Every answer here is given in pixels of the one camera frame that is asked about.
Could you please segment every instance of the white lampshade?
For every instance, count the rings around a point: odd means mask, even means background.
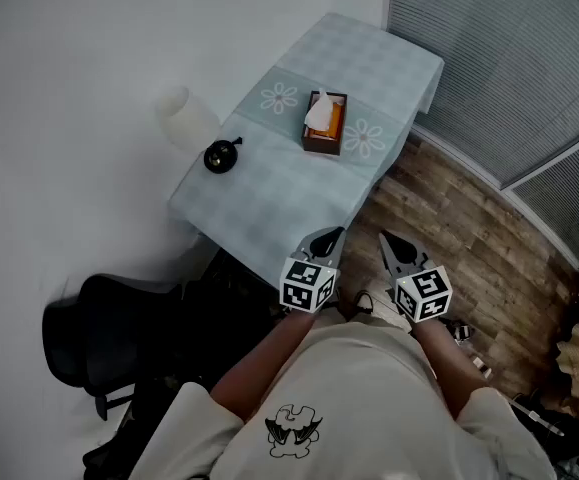
[[[211,145],[220,133],[220,119],[186,87],[164,95],[156,102],[156,116],[167,138],[194,157]]]

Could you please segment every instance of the flower pattern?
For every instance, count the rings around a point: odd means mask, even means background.
[[[360,118],[356,121],[355,128],[345,126],[345,140],[342,147],[347,151],[354,151],[357,148],[362,158],[369,158],[372,148],[378,151],[385,149],[384,142],[378,140],[381,135],[381,126],[369,128],[367,120]]]
[[[273,91],[271,89],[263,89],[260,91],[261,96],[264,98],[260,104],[260,108],[266,110],[273,107],[275,114],[282,114],[285,110],[285,105],[288,107],[295,107],[298,104],[296,98],[292,98],[294,94],[298,92],[297,87],[287,87],[285,89],[285,84],[282,82],[276,82],[273,86]]]

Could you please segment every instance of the checkered tablecloth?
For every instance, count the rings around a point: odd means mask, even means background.
[[[318,229],[347,227],[426,112],[443,61],[359,21],[327,14],[256,84],[220,138],[243,137],[226,174],[202,157],[169,201],[273,286],[285,258]],[[348,95],[339,157],[308,153],[301,133],[312,90]]]

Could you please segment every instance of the white marker cube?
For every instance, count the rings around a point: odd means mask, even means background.
[[[333,294],[338,271],[287,258],[280,274],[280,303],[314,313]]]
[[[446,313],[453,290],[444,267],[401,277],[394,283],[395,302],[414,322]]]

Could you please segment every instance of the brown tissue box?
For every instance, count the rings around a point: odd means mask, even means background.
[[[342,143],[342,131],[345,127],[345,114],[347,111],[347,95],[339,93],[328,93],[333,101],[333,114],[329,130],[319,131],[304,125],[302,128],[302,148],[305,151],[314,153],[326,153],[328,155],[340,155],[340,144]],[[311,110],[313,104],[320,98],[318,91],[311,91],[307,112]]]

